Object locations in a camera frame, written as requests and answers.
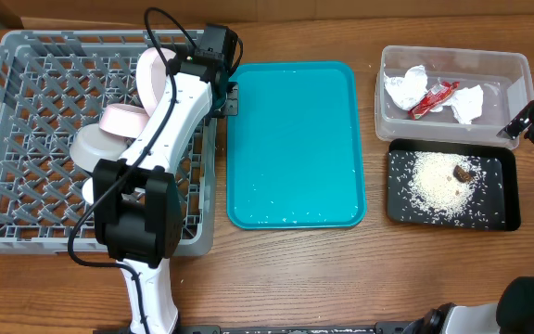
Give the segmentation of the red snack wrapper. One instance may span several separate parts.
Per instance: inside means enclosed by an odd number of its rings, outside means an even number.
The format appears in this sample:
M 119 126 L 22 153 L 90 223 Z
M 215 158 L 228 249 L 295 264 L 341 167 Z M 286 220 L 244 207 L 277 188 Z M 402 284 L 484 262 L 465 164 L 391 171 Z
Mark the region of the red snack wrapper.
M 433 108 L 447 101 L 459 87 L 459 82 L 440 82 L 435 84 L 424 97 L 408 111 L 412 120 L 426 116 Z

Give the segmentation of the pile of white rice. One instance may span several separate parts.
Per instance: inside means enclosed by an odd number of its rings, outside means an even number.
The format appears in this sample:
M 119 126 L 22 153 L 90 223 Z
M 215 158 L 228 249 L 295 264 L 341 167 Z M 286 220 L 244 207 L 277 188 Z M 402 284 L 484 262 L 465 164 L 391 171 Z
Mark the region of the pile of white rice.
M 460 165 L 471 183 L 453 176 Z M 504 230 L 502 164 L 496 158 L 429 151 L 388 154 L 388 217 L 401 223 Z

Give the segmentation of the brown food piece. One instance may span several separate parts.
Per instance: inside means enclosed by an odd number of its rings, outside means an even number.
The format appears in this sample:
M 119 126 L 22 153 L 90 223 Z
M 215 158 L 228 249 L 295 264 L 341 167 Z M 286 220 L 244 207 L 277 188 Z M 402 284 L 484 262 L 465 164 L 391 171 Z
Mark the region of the brown food piece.
M 475 173 L 467 171 L 460 165 L 456 165 L 453 169 L 453 176 L 461 183 L 471 183 L 475 179 Z

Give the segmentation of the small pink white bowl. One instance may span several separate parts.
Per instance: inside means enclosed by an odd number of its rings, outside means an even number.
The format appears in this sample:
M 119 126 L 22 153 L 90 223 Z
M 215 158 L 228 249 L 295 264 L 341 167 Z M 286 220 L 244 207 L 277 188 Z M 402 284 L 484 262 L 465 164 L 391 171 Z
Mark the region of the small pink white bowl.
M 140 107 L 114 103 L 105 107 L 99 128 L 107 133 L 137 138 L 145 129 L 149 115 Z

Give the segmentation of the white cup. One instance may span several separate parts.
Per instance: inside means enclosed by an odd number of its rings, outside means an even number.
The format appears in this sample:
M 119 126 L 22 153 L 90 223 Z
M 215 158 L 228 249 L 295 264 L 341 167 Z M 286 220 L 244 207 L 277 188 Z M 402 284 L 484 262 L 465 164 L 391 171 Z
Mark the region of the white cup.
M 94 182 L 92 178 L 88 178 L 83 183 L 82 196 L 87 204 L 92 205 L 94 203 Z

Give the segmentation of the large white plate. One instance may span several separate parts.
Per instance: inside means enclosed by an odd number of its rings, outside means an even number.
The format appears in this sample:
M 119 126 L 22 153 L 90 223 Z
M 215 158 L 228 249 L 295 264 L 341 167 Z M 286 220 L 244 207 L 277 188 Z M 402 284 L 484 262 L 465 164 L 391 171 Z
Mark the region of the large white plate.
M 164 95 L 166 66 L 156 48 L 148 48 L 136 64 L 135 83 L 142 107 L 151 117 Z

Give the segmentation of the grey bowl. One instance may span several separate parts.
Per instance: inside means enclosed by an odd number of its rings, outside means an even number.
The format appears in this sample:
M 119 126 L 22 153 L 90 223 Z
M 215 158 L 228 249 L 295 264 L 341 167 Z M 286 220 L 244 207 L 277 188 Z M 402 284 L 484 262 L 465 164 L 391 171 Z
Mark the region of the grey bowl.
M 126 149 L 124 137 L 105 132 L 92 123 L 77 132 L 70 146 L 70 157 L 78 167 L 91 173 L 100 160 L 116 161 Z

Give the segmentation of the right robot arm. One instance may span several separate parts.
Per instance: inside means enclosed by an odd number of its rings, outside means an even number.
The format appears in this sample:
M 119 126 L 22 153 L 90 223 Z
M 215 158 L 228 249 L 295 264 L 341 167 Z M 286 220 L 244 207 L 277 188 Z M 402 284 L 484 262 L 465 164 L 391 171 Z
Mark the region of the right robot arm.
M 534 145 L 534 100 L 498 133 L 509 139 L 520 135 Z M 534 276 L 516 278 L 495 304 L 443 304 L 407 325 L 402 333 L 534 333 Z

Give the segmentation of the white tissue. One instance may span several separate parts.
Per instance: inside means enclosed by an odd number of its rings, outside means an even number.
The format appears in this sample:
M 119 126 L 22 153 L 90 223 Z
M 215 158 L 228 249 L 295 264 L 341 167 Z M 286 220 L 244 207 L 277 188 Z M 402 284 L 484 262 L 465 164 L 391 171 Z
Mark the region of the white tissue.
M 472 88 L 456 90 L 453 95 L 443 103 L 444 107 L 450 107 L 453 116 L 460 124 L 471 124 L 472 121 L 482 115 L 483 89 L 476 85 Z
M 428 92 L 427 75 L 424 65 L 413 66 L 404 76 L 389 77 L 384 75 L 384 86 L 397 107 L 410 110 L 417 105 Z

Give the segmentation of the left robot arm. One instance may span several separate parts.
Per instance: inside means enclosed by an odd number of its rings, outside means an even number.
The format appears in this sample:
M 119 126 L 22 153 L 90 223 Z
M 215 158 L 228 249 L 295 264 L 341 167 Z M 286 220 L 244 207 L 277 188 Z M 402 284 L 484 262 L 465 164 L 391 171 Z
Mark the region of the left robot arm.
M 207 25 L 192 46 L 187 58 L 165 61 L 165 90 L 141 134 L 116 161 L 101 160 L 93 171 L 88 213 L 107 265 L 125 279 L 132 333 L 172 333 L 177 326 L 169 260 L 184 218 L 176 170 L 197 126 L 229 114 L 230 78 L 243 53 L 237 34 L 223 25 Z

